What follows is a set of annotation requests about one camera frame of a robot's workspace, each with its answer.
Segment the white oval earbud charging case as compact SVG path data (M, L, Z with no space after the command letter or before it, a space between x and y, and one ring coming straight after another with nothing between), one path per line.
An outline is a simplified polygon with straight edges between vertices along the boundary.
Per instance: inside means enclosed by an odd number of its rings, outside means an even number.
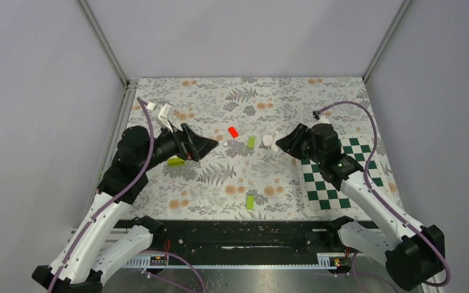
M273 136L272 143L271 143L271 146L270 146L271 151L278 152L280 150L279 147L276 144L278 140L279 140L278 135Z

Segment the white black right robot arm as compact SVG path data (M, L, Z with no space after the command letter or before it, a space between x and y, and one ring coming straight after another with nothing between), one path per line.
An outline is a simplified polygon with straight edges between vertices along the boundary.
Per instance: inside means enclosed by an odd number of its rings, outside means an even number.
M322 179L355 202L381 230L370 231L349 217L340 217L325 236L331 250L350 247L362 252L383 265L406 291L447 268L441 229L424 226L383 195L369 171L343 153L332 125L318 123L309 128L298 124L275 144L295 159L316 164Z

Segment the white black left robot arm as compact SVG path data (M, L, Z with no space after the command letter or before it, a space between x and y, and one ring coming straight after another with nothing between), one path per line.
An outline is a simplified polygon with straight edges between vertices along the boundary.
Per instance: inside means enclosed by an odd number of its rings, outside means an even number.
M164 225L143 216L135 219L125 236L101 251L122 214L148 184L146 172L174 156L198 162L218 145L185 123L181 129L163 129L157 138L143 126L124 130L76 234L51 264L35 268L32 279L48 292L101 292L110 277L138 253L164 245Z

